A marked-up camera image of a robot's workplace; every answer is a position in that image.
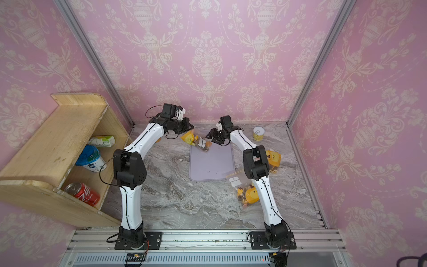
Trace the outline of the clear ziploc bag of cookies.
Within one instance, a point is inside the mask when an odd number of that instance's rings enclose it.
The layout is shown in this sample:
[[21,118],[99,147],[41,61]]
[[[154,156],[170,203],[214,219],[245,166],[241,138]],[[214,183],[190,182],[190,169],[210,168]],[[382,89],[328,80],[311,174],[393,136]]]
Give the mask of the clear ziploc bag of cookies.
[[212,146],[211,141],[201,136],[201,134],[196,132],[195,130],[190,130],[185,133],[181,137],[181,140],[203,152],[208,152],[209,148],[211,148]]

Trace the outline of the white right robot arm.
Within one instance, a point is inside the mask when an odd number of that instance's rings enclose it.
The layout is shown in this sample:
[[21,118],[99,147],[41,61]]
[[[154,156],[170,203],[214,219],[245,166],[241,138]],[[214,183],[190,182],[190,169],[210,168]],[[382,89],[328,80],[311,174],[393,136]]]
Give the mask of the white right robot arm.
[[264,146],[250,141],[243,133],[243,129],[232,123],[229,115],[221,117],[206,138],[220,146],[233,143],[242,151],[245,175],[252,180],[258,192],[268,244],[273,248],[284,246],[290,248],[291,230],[282,218],[271,190],[270,168]]

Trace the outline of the ziploc bag with yellow chick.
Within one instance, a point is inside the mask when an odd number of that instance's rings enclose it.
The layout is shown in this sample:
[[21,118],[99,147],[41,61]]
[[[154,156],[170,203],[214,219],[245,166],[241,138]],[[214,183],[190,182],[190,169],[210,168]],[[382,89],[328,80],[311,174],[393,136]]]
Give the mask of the ziploc bag with yellow chick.
[[258,202],[260,200],[257,189],[252,179],[249,179],[242,168],[225,176],[236,192],[236,196],[243,208]]

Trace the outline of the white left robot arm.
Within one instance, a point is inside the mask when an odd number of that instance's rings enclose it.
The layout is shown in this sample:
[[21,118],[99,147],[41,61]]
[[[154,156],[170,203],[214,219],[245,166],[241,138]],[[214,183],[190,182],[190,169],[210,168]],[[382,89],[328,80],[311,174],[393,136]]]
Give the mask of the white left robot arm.
[[147,127],[130,145],[113,154],[113,176],[122,197],[122,220],[119,239],[140,247],[145,241],[141,215],[141,188],[147,177],[144,157],[169,131],[177,135],[193,129],[186,110],[165,103],[162,111],[149,120]]

